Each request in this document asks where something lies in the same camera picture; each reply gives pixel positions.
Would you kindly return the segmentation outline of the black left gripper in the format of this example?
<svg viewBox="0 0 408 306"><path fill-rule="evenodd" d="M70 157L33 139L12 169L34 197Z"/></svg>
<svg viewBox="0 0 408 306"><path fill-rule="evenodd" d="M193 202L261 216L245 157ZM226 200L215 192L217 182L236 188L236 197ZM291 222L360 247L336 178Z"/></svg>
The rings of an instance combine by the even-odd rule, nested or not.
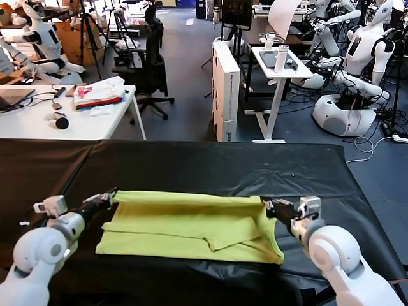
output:
<svg viewBox="0 0 408 306"><path fill-rule="evenodd" d="M111 209L117 191L118 187L114 187L105 193L92 195L82 202L81 207L72 212L79 214L84 222L89 222L100 210Z"/></svg>

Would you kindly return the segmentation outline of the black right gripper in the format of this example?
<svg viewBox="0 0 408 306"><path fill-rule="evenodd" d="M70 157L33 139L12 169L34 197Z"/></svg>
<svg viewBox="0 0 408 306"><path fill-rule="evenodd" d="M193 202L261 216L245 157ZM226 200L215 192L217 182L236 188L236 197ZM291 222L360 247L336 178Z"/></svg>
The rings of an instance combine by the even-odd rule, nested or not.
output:
<svg viewBox="0 0 408 306"><path fill-rule="evenodd" d="M290 225L293 219L301 216L301 213L295 210L294 205L284 199L273 199L271 197L261 196L261 203L266 208L266 217L268 219L276 218L285 225Z"/></svg>

